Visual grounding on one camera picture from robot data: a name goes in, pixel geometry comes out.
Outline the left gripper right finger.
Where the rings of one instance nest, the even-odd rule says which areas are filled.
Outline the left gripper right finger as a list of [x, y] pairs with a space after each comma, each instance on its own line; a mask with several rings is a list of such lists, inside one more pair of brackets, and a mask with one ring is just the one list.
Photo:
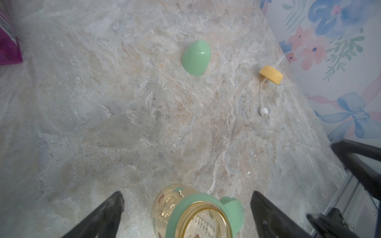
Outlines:
[[260, 238], [310, 237], [259, 191], [253, 192], [250, 205]]

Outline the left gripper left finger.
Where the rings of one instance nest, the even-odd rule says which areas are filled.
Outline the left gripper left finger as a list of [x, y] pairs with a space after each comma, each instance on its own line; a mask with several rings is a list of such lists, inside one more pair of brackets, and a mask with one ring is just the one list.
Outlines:
[[63, 238], [115, 238], [124, 208], [123, 194], [116, 191]]

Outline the yellow bottle lid with straw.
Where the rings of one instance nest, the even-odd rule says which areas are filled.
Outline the yellow bottle lid with straw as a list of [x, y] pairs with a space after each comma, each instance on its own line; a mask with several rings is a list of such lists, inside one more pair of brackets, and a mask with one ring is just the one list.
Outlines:
[[261, 116], [267, 116], [268, 115], [268, 109], [264, 107], [263, 104], [263, 87], [264, 84], [269, 80], [273, 82], [276, 85], [279, 85], [281, 81], [283, 80], [284, 76], [283, 74], [277, 70], [276, 68], [266, 65], [260, 70], [260, 75], [263, 77], [262, 82], [260, 83], [259, 88], [259, 96], [260, 96], [260, 110], [259, 113]]

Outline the green bottle cap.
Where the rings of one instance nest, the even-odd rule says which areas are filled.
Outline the green bottle cap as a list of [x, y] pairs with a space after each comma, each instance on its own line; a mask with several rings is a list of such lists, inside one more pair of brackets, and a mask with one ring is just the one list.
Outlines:
[[189, 74], [201, 76], [211, 60], [211, 48], [204, 40], [193, 42], [183, 53], [182, 66]]

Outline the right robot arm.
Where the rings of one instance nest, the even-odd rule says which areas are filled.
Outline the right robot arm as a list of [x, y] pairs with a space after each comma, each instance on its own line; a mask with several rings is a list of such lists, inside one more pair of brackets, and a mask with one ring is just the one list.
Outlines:
[[316, 238], [379, 238], [381, 236], [381, 150], [342, 140], [331, 148], [347, 176], [327, 209], [307, 218]]

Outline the purple snack box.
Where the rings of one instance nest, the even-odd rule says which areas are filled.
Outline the purple snack box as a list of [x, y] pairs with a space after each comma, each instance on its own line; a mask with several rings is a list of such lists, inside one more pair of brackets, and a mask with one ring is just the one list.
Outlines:
[[10, 17], [10, 1], [1, 1], [1, 66], [23, 62], [18, 37]]

